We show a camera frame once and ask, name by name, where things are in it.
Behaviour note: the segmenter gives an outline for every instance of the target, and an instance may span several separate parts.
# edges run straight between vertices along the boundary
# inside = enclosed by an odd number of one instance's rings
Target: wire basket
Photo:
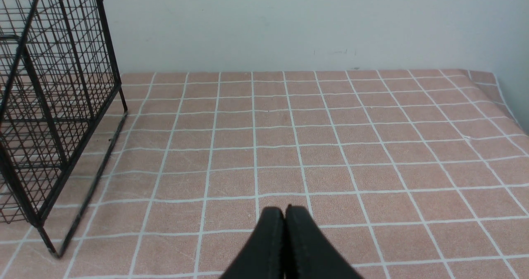
[[[62,256],[127,115],[102,0],[1,0],[0,222],[26,220]],[[117,93],[124,115],[60,251],[43,225]]]

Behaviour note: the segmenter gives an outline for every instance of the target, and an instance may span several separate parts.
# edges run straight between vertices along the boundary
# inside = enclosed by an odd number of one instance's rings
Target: wall
[[[122,72],[484,70],[497,74],[529,130],[529,0],[105,0],[105,6]]]

